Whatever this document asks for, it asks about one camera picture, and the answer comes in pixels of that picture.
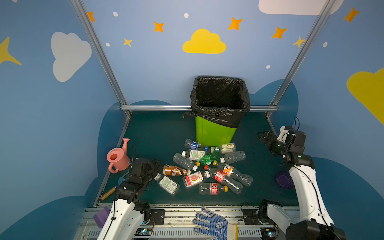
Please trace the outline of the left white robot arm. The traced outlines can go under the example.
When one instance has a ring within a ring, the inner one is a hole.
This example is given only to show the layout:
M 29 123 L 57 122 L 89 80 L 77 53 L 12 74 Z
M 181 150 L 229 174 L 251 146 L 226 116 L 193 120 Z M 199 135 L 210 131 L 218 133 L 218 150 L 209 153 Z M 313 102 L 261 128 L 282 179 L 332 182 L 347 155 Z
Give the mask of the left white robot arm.
M 160 175 L 163 164 L 155 159 L 136 159 L 131 166 L 130 174 L 115 191 L 99 240 L 132 240 L 138 228 L 151 217 L 150 203 L 140 201 L 140 197 Z

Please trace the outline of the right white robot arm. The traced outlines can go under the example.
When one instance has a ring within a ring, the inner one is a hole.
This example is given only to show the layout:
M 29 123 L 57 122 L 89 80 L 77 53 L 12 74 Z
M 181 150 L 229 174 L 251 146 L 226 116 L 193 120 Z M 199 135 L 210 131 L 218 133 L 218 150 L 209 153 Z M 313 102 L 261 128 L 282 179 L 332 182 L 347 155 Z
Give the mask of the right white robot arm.
M 259 132 L 258 137 L 275 156 L 281 156 L 289 166 L 300 208 L 300 219 L 295 220 L 281 205 L 263 200 L 258 217 L 263 222 L 277 225 L 287 240 L 345 240 L 343 230 L 336 228 L 322 199 L 311 156 L 306 155 L 304 132 L 282 126 L 280 134 Z

